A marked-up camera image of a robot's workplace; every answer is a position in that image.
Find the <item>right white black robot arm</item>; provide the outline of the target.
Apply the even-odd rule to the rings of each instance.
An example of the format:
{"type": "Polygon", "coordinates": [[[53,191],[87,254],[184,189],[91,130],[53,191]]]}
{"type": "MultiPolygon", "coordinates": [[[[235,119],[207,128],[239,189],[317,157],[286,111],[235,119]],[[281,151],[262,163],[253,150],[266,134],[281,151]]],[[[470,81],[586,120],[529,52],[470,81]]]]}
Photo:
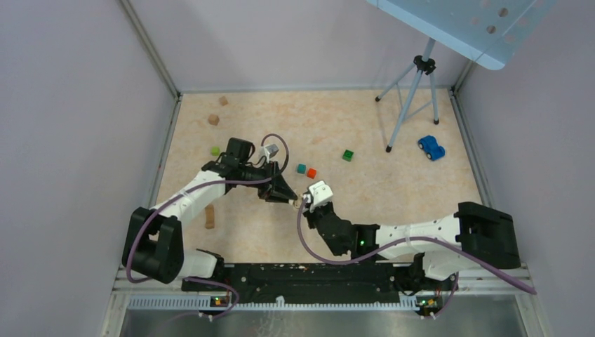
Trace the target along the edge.
{"type": "Polygon", "coordinates": [[[330,202],[301,212],[334,256],[350,254],[346,264],[420,254],[422,263],[411,270],[420,289],[474,266],[501,279],[504,270],[521,266],[512,216],[470,201],[459,203],[453,214],[410,225],[353,224],[330,202]]]}

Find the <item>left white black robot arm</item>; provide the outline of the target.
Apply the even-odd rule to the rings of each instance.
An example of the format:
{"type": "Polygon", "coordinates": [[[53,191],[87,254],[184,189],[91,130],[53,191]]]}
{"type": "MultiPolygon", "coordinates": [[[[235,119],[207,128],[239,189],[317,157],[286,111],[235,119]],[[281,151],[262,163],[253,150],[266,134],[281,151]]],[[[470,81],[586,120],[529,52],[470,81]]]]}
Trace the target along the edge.
{"type": "Polygon", "coordinates": [[[204,164],[195,177],[172,197],[131,214],[121,264],[129,282],[155,280],[169,284],[178,277],[198,277],[208,290],[225,281],[222,257],[184,248],[183,230],[217,199],[233,188],[253,187],[258,198],[270,203],[291,203],[298,196],[283,178],[289,164],[274,160],[275,144],[230,138],[216,159],[204,164]]]}

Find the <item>beige rounded block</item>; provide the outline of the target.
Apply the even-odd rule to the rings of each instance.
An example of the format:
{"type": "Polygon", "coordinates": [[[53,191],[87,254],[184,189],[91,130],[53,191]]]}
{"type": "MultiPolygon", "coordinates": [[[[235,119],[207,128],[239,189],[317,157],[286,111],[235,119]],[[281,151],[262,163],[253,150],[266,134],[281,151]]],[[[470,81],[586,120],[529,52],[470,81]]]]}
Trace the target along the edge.
{"type": "Polygon", "coordinates": [[[298,197],[297,199],[294,200],[289,200],[288,203],[294,208],[294,209],[299,209],[303,203],[303,198],[302,197],[298,197]]]}

